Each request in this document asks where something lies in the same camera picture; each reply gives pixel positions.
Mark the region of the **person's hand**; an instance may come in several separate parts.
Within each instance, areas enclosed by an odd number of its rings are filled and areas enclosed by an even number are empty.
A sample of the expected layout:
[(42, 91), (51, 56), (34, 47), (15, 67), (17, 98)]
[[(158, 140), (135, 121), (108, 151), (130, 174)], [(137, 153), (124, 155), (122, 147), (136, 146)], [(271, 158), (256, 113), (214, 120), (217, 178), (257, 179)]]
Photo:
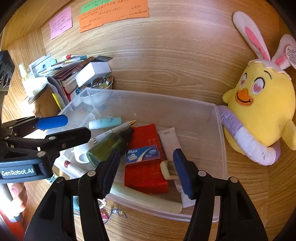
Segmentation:
[(28, 194), (24, 183), (13, 183), (9, 185), (13, 200), (10, 210), (13, 214), (23, 213), (27, 206)]

